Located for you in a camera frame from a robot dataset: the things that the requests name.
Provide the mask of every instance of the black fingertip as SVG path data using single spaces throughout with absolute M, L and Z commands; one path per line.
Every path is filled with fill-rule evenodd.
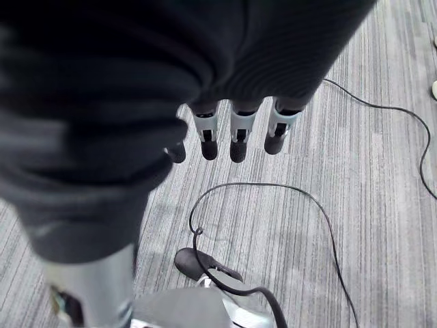
M 276 155 L 282 150 L 283 144 L 284 138 L 271 137 L 270 135 L 266 135 L 264 150 L 270 155 Z
M 212 161 L 217 157 L 217 141 L 203 141 L 201 142 L 202 155 L 205 159 Z
M 241 163 L 246 158 L 247 143 L 231 141 L 229 155 L 234 163 Z
M 173 163 L 180 164 L 183 161 L 185 161 L 186 158 L 186 152 L 185 152 L 185 146 L 184 143 L 178 143 L 177 145 L 167 148 L 167 152 L 169 153 L 169 156 Z

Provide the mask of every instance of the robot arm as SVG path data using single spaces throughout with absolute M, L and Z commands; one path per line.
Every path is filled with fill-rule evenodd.
M 184 156 L 177 108 L 197 104 L 203 154 L 213 159 L 216 109 L 203 113 L 199 99 L 211 89 L 206 104 L 233 99 L 231 158 L 240 162 L 260 100 L 286 96 L 266 137 L 277 153 L 374 0 L 278 1 L 274 14 L 264 0 L 8 2 L 0 196 L 17 208 L 58 315 L 125 328 L 147 195 L 169 173 L 169 154 Z
M 193 29 L 208 14 L 176 3 L 67 2 L 0 11 L 0 195 L 58 315 L 124 327 L 147 195 L 171 169 L 163 149 L 186 133 L 176 111 L 227 74 L 238 33 Z

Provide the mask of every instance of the white shoe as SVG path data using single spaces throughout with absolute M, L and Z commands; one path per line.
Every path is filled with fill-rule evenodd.
M 432 84 L 432 95 L 437 100 L 437 81 Z

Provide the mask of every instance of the striped gray carpet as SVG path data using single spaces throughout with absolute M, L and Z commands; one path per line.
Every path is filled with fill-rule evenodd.
M 365 21 L 329 77 L 375 103 L 403 105 L 437 129 L 437 4 L 385 0 Z M 333 221 L 344 279 L 362 327 L 437 327 L 437 202 L 421 185 L 421 125 L 403 113 L 366 108 L 322 84 L 283 152 L 262 150 L 271 99 L 260 111 L 243 164 L 229 159 L 228 104 L 221 105 L 219 156 L 200 155 L 192 120 L 187 160 L 150 197 L 136 296 L 192 286 L 172 265 L 191 244 L 188 212 L 221 182 L 288 183 L 311 192 Z M 424 172 L 437 190 L 437 141 Z M 273 187 L 230 187 L 204 201 L 201 248 L 278 297 L 290 327 L 349 327 L 350 309 L 315 204 Z M 38 261 L 10 207 L 0 203 L 0 327 L 56 327 Z

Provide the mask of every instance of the black cable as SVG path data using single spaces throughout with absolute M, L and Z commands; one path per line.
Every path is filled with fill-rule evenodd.
M 228 183 L 223 183 L 223 184 L 218 184 L 212 188 L 209 188 L 207 191 L 205 191 L 195 202 L 193 208 L 191 209 L 190 212 L 190 217 L 188 220 L 188 224 L 190 226 L 190 230 L 191 232 L 194 234 L 193 237 L 193 249 L 195 252 L 195 256 L 196 259 L 200 265 L 200 267 L 202 268 L 203 272 L 212 280 L 212 282 L 214 282 L 217 287 L 219 287 L 221 290 L 224 290 L 225 292 L 230 292 L 231 294 L 234 295 L 240 295 L 240 296 L 247 296 L 250 294 L 253 294 L 255 292 L 261 292 L 266 298 L 268 303 L 270 304 L 272 311 L 273 311 L 273 315 L 274 315 L 274 319 L 276 320 L 276 324 L 278 328 L 286 328 L 287 327 L 287 323 L 285 321 L 285 317 L 283 315 L 283 312 L 281 310 L 281 306 L 278 304 L 278 301 L 275 299 L 274 295 L 265 287 L 256 287 L 250 290 L 238 290 L 235 288 L 231 288 L 228 285 L 225 285 L 224 283 L 220 282 L 217 278 L 215 278 L 210 272 L 208 272 L 207 268 L 205 268 L 205 266 L 203 265 L 203 263 L 201 262 L 200 258 L 199 258 L 199 254 L 197 253 L 197 237 L 200 236 L 201 234 L 203 234 L 203 228 L 199 227 L 196 230 L 193 227 L 193 215 L 195 212 L 195 209 L 197 208 L 197 206 L 199 205 L 200 201 L 207 196 L 207 194 L 209 194 L 211 191 L 221 188 L 221 187 L 228 187 L 228 186 L 270 186 L 270 187 L 283 187 L 283 188 L 288 188 L 288 189 L 292 189 L 295 191 L 298 191 L 300 193 L 303 193 L 304 195 L 310 197 L 319 207 L 319 209 L 322 211 L 325 221 L 328 224 L 328 228 L 329 228 L 329 233 L 330 233 L 330 239 L 331 239 L 331 243 L 333 246 L 333 254 L 334 254 L 334 261 L 335 261 L 335 268 L 337 270 L 337 276 L 339 278 L 341 287 L 343 288 L 343 291 L 345 293 L 346 299 L 348 301 L 348 304 L 350 306 L 350 308 L 352 309 L 352 313 L 354 315 L 354 320 L 355 320 L 355 324 L 357 327 L 359 326 L 358 323 L 358 315 L 356 313 L 355 310 L 355 306 L 350 298 L 348 289 L 346 288 L 346 285 L 343 281 L 343 277 L 341 275 L 341 270 L 340 270 L 340 265 L 339 265 L 339 260 L 337 257 L 337 248 L 335 246 L 335 240 L 334 240 L 334 233 L 333 233 L 333 227 L 330 223 L 330 219 L 329 216 L 326 214 L 323 206 L 308 192 L 306 192 L 305 190 L 302 190 L 298 187 L 293 187 L 293 186 L 289 186 L 288 184 L 278 184 L 278 183 L 264 183 L 264 182 L 228 182 Z
M 340 84 L 330 80 L 330 79 L 324 79 L 325 82 L 331 83 L 335 86 L 337 86 L 338 88 L 340 88 L 341 90 L 343 90 L 346 94 L 348 94 L 349 96 L 351 96 L 353 99 L 359 101 L 360 103 L 367 105 L 369 107 L 373 107 L 373 108 L 378 108 L 378 109 L 391 109 L 394 111 L 402 111 L 404 113 L 407 113 L 411 116 L 413 116 L 414 118 L 416 118 L 420 123 L 422 123 L 423 127 L 426 130 L 427 133 L 427 144 L 426 147 L 422 153 L 421 156 L 421 160 L 420 160 L 420 164 L 419 164 L 419 173 L 420 173 L 420 177 L 423 183 L 423 186 L 425 186 L 425 188 L 427 189 L 428 193 L 435 199 L 437 200 L 437 195 L 431 190 L 431 188 L 428 186 L 426 180 L 425 180 L 425 176 L 423 174 L 423 162 L 425 160 L 425 156 L 428 152 L 429 149 L 429 145 L 431 144 L 431 132 L 429 131 L 429 127 L 428 125 L 425 123 L 425 121 L 416 113 L 409 111 L 408 109 L 404 109 L 402 107 L 396 107 L 396 106 L 384 106 L 384 105 L 375 105 L 372 104 L 370 102 L 367 102 L 366 100 L 360 99 L 359 97 L 353 95 L 352 93 L 350 93 L 349 91 L 347 91 L 347 89 L 345 89 L 344 87 L 342 87 Z M 270 187 L 284 187 L 284 188 L 288 188 L 288 189 L 292 189 L 295 191 L 299 191 L 300 193 L 303 193 L 304 195 L 310 197 L 319 207 L 319 209 L 323 212 L 324 217 L 325 217 L 325 221 L 328 224 L 328 228 L 329 228 L 329 233 L 330 233 L 330 239 L 331 239 L 331 243 L 333 246 L 333 254 L 334 254 L 334 260 L 335 260 L 335 268 L 337 270 L 337 276 L 339 278 L 341 287 L 343 288 L 343 291 L 345 293 L 346 299 L 348 301 L 348 304 L 350 306 L 350 308 L 352 309 L 352 313 L 354 315 L 354 320 L 355 320 L 355 325 L 357 327 L 359 327 L 359 323 L 358 323 L 358 315 L 356 313 L 355 310 L 355 306 L 350 298 L 348 289 L 346 288 L 346 285 L 344 284 L 344 280 L 343 277 L 341 275 L 341 270 L 340 270 L 340 266 L 339 266 L 339 261 L 338 261 L 338 257 L 337 257 L 337 248 L 335 247 L 335 240 L 334 240 L 334 234 L 333 234 L 333 228 L 332 225 L 330 223 L 330 219 L 329 216 L 326 214 L 323 206 L 310 194 L 307 193 L 306 191 L 298 188 L 298 187 L 293 187 L 293 186 L 289 186 L 287 184 L 277 184 L 277 183 L 263 183 L 263 182 L 228 182 L 228 183 L 223 183 L 223 184 L 218 184 L 215 187 L 209 188 L 205 193 L 203 193 L 195 202 L 193 208 L 191 209 L 191 213 L 190 213 L 190 217 L 189 217 L 189 226 L 190 226 L 190 230 L 191 232 L 194 234 L 193 237 L 193 249 L 195 251 L 195 256 L 196 259 L 200 265 L 200 267 L 202 268 L 203 272 L 217 285 L 217 287 L 219 287 L 220 289 L 226 291 L 226 292 L 230 292 L 231 294 L 234 295 L 240 295 L 240 296 L 248 296 L 251 295 L 255 292 L 260 292 L 262 293 L 266 298 L 268 303 L 270 304 L 273 314 L 274 314 L 274 319 L 276 320 L 277 323 L 277 327 L 278 328 L 286 328 L 287 327 L 287 323 L 285 321 L 281 306 L 278 304 L 278 301 L 275 299 L 274 295 L 265 287 L 256 287 L 250 290 L 238 290 L 235 288 L 231 288 L 228 285 L 225 285 L 224 283 L 220 282 L 217 278 L 215 278 L 208 270 L 207 268 L 205 268 L 205 266 L 203 265 L 203 263 L 200 261 L 199 258 L 199 254 L 197 252 L 197 237 L 200 236 L 201 234 L 203 234 L 203 228 L 202 227 L 198 227 L 196 230 L 193 227 L 193 215 L 195 212 L 195 209 L 197 208 L 197 206 L 199 205 L 200 201 L 207 196 L 207 194 L 209 194 L 210 192 L 212 192 L 215 189 L 221 188 L 221 187 L 228 187 L 228 186 L 236 186 L 236 185 L 245 185 L 245 186 L 270 186 Z
M 426 147 L 425 147 L 425 149 L 424 149 L 424 151 L 423 151 L 423 153 L 422 153 L 422 156 L 421 156 L 421 161 L 420 161 L 420 164 L 419 164 L 419 173 L 420 173 L 420 176 L 421 176 L 421 180 L 422 180 L 423 186 L 425 186 L 425 188 L 426 188 L 426 190 L 428 191 L 428 193 L 429 193 L 429 194 L 430 194 L 430 195 L 431 195 L 435 200 L 437 200 L 437 195 L 436 195 L 436 194 L 431 190 L 431 188 L 428 186 L 428 184 L 427 184 L 427 182 L 426 182 L 426 180 L 425 180 L 425 176 L 424 176 L 424 174 L 423 174 L 423 161 L 425 160 L 425 156 L 426 156 L 426 154 L 427 154 L 427 152 L 428 152 L 429 145 L 431 144 L 431 132 L 429 131 L 429 127 L 428 127 L 428 125 L 425 123 L 425 121 L 424 121 L 424 120 L 423 120 L 419 115 L 417 115 L 416 113 L 414 113 L 414 112 L 412 112 L 412 111 L 409 111 L 408 109 L 405 109 L 405 108 L 402 108 L 402 107 L 396 107 L 396 106 L 383 106 L 383 105 L 375 105 L 375 104 L 371 104 L 370 102 L 367 102 L 367 101 L 365 101 L 365 100 L 363 100 L 363 99 L 360 99 L 359 97 L 357 97 L 357 96 L 351 94 L 349 91 L 347 91 L 347 89 L 345 89 L 344 87 L 342 87 L 342 86 L 341 86 L 340 84 L 338 84 L 337 82 L 334 82 L 334 81 L 332 81 L 332 80 L 330 80 L 330 79 L 324 79 L 324 81 L 329 82 L 329 83 L 331 83 L 331 84 L 333 84 L 333 85 L 339 87 L 339 88 L 342 89 L 346 94 L 348 94 L 349 96 L 353 97 L 353 99 L 359 101 L 360 103 L 362 103 L 362 104 L 364 104 L 364 105 L 367 105 L 367 106 L 369 106 L 369 107 L 373 107 L 373 108 L 379 108 L 379 109 L 392 109 L 392 110 L 394 110 L 394 111 L 403 111 L 404 113 L 407 113 L 407 114 L 413 116 L 413 117 L 416 118 L 420 123 L 422 123 L 423 127 L 424 127 L 425 130 L 426 130 L 428 140 L 427 140 L 427 143 L 426 143 Z

